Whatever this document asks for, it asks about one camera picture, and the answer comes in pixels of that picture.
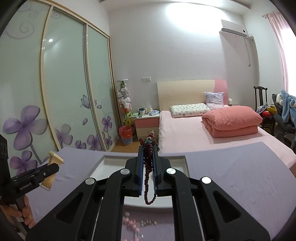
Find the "wooden floor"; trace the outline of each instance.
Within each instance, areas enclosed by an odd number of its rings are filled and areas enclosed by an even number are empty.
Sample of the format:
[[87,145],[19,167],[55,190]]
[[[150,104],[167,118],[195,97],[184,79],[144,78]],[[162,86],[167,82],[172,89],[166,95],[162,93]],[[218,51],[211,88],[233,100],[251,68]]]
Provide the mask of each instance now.
[[112,152],[138,153],[139,145],[137,138],[134,138],[134,142],[129,145],[123,144],[121,138],[119,138]]

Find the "curtain rod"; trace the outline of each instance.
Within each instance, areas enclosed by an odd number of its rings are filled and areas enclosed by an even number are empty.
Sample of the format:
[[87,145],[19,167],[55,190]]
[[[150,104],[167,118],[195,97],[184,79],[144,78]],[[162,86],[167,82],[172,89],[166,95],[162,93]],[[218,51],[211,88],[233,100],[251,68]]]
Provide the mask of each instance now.
[[274,13],[274,11],[270,12],[270,13],[267,13],[267,14],[264,14],[264,15],[261,15],[263,18],[267,18],[267,15],[268,14],[271,14],[271,13]]

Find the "ceiling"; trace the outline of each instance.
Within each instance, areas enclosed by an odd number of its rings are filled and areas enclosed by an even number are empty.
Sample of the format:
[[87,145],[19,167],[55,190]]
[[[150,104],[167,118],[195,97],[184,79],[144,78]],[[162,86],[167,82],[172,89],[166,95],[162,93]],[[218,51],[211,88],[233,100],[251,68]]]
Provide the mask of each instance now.
[[238,3],[241,3],[247,7],[250,7],[251,6],[251,3],[253,0],[234,0],[235,2],[238,2]]
[[213,7],[222,8],[239,15],[243,15],[250,9],[253,0],[99,0],[108,11],[136,5],[153,2],[187,2],[204,4]]

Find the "white tray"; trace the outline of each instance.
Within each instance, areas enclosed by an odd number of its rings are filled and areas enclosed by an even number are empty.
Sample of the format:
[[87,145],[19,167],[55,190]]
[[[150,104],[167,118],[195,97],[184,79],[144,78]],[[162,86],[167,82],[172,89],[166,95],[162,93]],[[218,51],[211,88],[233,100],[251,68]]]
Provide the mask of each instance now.
[[[170,156],[165,158],[170,160],[170,164],[173,168],[176,168],[177,170],[185,173],[185,175],[188,176],[188,168],[187,168],[185,156]],[[90,175],[90,177],[93,177],[96,180],[108,178],[115,171],[118,171],[124,168],[126,161],[128,159],[129,157],[124,157],[124,156],[103,156],[99,160],[98,166],[96,167],[94,172]],[[149,184],[148,201],[151,201],[154,196],[152,173],[150,173],[148,184]],[[140,196],[139,198],[125,197],[124,204],[130,205],[130,206],[147,207],[144,201],[144,190],[145,190],[145,187],[143,185],[142,196]],[[156,200],[154,201],[154,203],[149,205],[149,207],[171,208],[172,199],[170,196],[156,197]]]

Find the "air conditioner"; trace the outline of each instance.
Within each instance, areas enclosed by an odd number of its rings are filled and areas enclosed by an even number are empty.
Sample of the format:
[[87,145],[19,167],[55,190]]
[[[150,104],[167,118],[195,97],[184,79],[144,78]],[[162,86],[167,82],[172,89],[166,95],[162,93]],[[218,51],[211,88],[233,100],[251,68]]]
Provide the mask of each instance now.
[[233,22],[229,22],[226,20],[221,20],[222,23],[222,29],[220,32],[227,32],[236,34],[242,37],[248,37],[248,32],[245,26],[239,25]]

